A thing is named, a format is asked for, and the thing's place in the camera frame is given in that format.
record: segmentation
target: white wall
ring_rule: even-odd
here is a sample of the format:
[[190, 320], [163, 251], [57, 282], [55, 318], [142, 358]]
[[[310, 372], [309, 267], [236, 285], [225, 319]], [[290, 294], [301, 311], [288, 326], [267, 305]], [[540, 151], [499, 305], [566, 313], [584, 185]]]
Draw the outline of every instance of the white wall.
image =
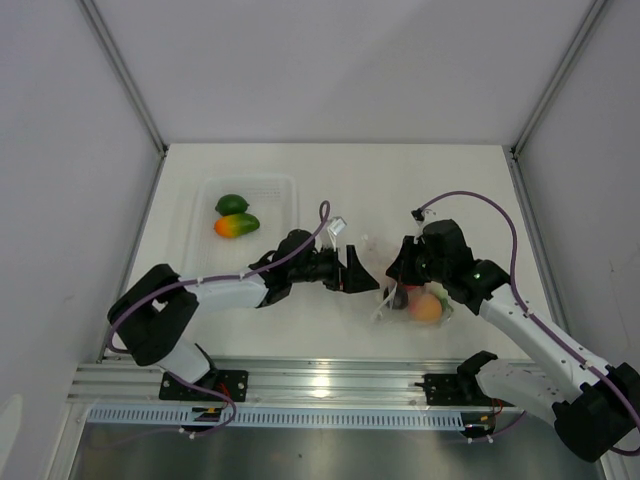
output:
[[[639, 18], [639, 2], [613, 2], [522, 160], [572, 333], [636, 369]], [[632, 478], [640, 478], [640, 463], [635, 468]]]
[[24, 395], [4, 478], [36, 479], [76, 364], [95, 358], [157, 156], [73, 1], [0, 16], [0, 406]]
[[98, 0], [168, 142], [510, 144], [591, 0]]

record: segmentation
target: white tray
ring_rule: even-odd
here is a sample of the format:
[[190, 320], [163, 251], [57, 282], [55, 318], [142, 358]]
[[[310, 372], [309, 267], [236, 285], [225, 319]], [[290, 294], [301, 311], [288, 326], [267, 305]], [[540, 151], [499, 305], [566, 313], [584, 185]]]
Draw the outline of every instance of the white tray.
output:
[[[230, 193], [249, 202], [247, 213], [260, 220], [258, 230], [231, 239], [222, 238], [213, 230], [220, 218], [216, 204]], [[197, 277], [246, 268], [269, 250], [275, 250], [291, 230], [298, 228], [298, 222], [298, 195], [292, 177], [255, 174], [210, 178], [196, 197], [182, 275]]]

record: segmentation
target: metal floor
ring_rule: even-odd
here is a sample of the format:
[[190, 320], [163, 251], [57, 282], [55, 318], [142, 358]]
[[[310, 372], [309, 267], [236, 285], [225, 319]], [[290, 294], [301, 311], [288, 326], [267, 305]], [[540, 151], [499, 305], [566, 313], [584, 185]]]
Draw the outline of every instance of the metal floor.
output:
[[160, 433], [104, 448], [149, 426], [87, 425], [73, 480], [595, 480], [547, 425], [525, 419], [493, 445], [429, 431], [227, 428], [189, 441]]

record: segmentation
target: gray wall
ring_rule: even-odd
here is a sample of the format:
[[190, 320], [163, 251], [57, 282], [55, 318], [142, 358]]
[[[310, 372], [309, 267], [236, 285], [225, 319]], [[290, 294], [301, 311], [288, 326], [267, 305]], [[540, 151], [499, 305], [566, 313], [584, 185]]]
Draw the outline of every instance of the gray wall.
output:
[[99, 0], [168, 142], [510, 144], [591, 0]]
[[640, 2], [613, 2], [522, 161], [572, 333], [636, 369], [639, 18]]
[[76, 364], [96, 355], [157, 157], [73, 1], [0, 16], [0, 406], [6, 479], [36, 479]]

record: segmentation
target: white table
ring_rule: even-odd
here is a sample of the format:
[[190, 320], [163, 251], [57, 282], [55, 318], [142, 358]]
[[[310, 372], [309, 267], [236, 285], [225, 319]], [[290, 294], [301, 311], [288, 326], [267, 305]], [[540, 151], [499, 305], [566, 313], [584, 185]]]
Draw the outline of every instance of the white table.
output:
[[[190, 214], [204, 181], [276, 172], [297, 182], [301, 228], [316, 228], [318, 205], [329, 199], [332, 214], [349, 224], [342, 241], [356, 244], [366, 234], [399, 246], [405, 234], [415, 233], [410, 211], [438, 194], [471, 190], [489, 196], [518, 229], [519, 286], [548, 315], [499, 146], [175, 144], [165, 162], [130, 285], [157, 263], [181, 271]], [[451, 198], [434, 209], [439, 218], [460, 224], [476, 257], [508, 269], [511, 237], [491, 207], [472, 198]], [[265, 245], [264, 251], [275, 247]], [[320, 284], [295, 285], [287, 299], [269, 308], [197, 313], [185, 335], [212, 356], [417, 360], [463, 359], [489, 350], [502, 358], [526, 358], [510, 339], [460, 305], [439, 328], [372, 323], [374, 309], [371, 293], [349, 296]]]

